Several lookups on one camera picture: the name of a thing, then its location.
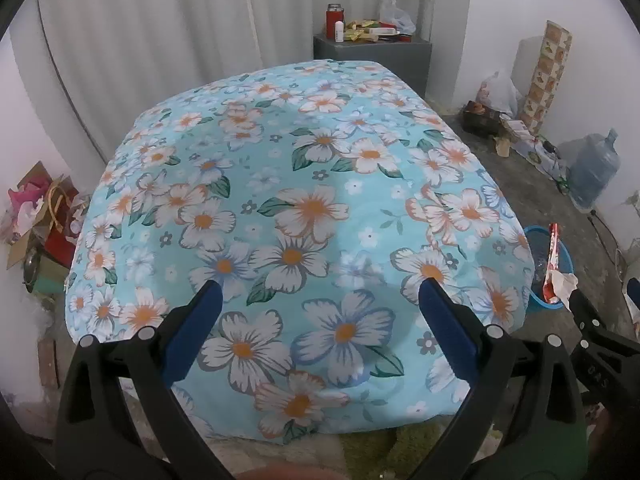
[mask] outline red container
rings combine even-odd
[[[344,23],[344,9],[341,4],[329,4],[326,8],[326,37],[335,40],[335,22]]]

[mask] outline gray curtain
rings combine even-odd
[[[135,118],[171,95],[220,78],[312,58],[328,3],[347,21],[382,0],[39,0],[60,80],[110,158]],[[428,0],[398,0],[418,25]]]

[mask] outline plastic bag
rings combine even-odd
[[[395,25],[400,34],[413,34],[414,22],[408,12],[396,7],[396,0],[383,0],[380,6],[380,21]]]
[[[518,115],[518,101],[521,98],[522,95],[513,85],[506,70],[498,70],[482,81],[476,102],[507,114],[513,119]]]

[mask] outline silver bolt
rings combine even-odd
[[[489,325],[486,334],[493,339],[500,339],[504,335],[504,330],[497,325]]]
[[[562,344],[562,339],[560,339],[556,334],[549,334],[546,337],[546,340],[551,346],[555,346],[556,348],[558,348]]]
[[[138,330],[138,338],[142,339],[142,341],[151,339],[155,335],[156,329],[152,326],[143,326],[140,330]]]
[[[87,348],[88,346],[91,346],[92,344],[94,344],[94,336],[92,336],[91,334],[83,335],[80,338],[80,346],[82,348]]]

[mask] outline large plastic water jug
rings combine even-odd
[[[593,208],[593,203],[620,168],[620,156],[613,147],[617,138],[613,128],[606,138],[599,134],[587,136],[578,158],[569,167],[569,197],[580,211]]]

